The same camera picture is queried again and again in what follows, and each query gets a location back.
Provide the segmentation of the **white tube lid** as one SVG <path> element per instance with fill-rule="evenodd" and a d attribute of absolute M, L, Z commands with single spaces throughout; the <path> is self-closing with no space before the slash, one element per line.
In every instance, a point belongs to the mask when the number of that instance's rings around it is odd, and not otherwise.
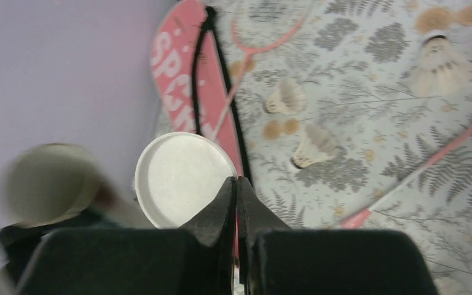
<path fill-rule="evenodd" d="M 178 228 L 202 211 L 237 170 L 216 143 L 193 133 L 171 132 L 151 141 L 135 168 L 137 201 L 158 229 Z"/>

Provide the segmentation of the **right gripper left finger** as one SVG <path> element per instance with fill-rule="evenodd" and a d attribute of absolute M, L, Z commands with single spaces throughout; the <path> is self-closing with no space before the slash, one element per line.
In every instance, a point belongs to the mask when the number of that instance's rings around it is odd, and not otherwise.
<path fill-rule="evenodd" d="M 58 229 L 44 237 L 17 294 L 231 294 L 237 180 L 177 229 Z"/>

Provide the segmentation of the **white shuttlecock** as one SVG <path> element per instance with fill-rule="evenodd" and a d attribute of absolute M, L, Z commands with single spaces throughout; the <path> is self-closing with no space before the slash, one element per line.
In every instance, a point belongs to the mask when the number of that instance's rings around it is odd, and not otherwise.
<path fill-rule="evenodd" d="M 472 67 L 467 58 L 440 30 L 429 32 L 410 71 L 408 89 L 419 97 L 446 96 L 466 87 Z"/>
<path fill-rule="evenodd" d="M 327 129 L 308 124 L 291 161 L 299 169 L 334 159 L 339 153 L 336 137 Z"/>
<path fill-rule="evenodd" d="M 271 114 L 293 115 L 304 111 L 307 104 L 301 84 L 294 78 L 283 78 L 265 100 L 264 109 Z"/>

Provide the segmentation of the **black shuttlecock tube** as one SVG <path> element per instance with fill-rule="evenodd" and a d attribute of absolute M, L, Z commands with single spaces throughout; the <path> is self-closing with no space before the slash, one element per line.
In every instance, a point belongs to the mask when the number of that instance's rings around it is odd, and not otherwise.
<path fill-rule="evenodd" d="M 119 196 L 82 146 L 42 144 L 18 155 L 0 174 L 0 210 L 12 222 L 0 228 L 0 294 L 13 293 L 30 252 L 53 228 L 142 225 L 133 196 Z"/>

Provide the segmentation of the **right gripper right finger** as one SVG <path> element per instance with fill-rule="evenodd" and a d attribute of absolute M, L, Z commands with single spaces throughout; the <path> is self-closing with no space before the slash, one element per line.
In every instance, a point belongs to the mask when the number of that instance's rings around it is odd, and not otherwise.
<path fill-rule="evenodd" d="M 395 230 L 293 229 L 237 180 L 240 282 L 247 294 L 437 294 L 417 245 Z"/>

